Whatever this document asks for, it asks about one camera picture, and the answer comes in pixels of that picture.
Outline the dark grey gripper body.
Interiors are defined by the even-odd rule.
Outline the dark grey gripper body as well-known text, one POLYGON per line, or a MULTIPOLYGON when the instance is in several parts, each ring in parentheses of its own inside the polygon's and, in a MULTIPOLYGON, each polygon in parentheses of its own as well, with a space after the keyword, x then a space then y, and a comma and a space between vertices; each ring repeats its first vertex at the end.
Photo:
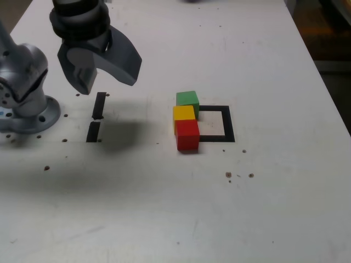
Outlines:
POLYGON ((62 40, 62 44, 70 48, 82 48, 88 49, 95 53, 104 53, 109 49, 111 41, 111 30, 108 29, 100 36, 88 40, 73 41, 73 40, 62 40))

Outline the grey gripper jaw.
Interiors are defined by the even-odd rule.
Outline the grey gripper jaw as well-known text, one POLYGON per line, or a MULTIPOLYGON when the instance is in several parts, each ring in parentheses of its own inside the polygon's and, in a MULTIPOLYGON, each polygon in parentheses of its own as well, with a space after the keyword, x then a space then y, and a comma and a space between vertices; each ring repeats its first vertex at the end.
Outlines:
POLYGON ((142 58, 132 42, 119 30, 109 27, 111 41, 104 53, 93 52, 95 66, 119 82, 133 86, 139 75, 142 58))
POLYGON ((67 81, 79 93, 89 95, 97 76, 93 52, 61 45, 58 59, 67 81))

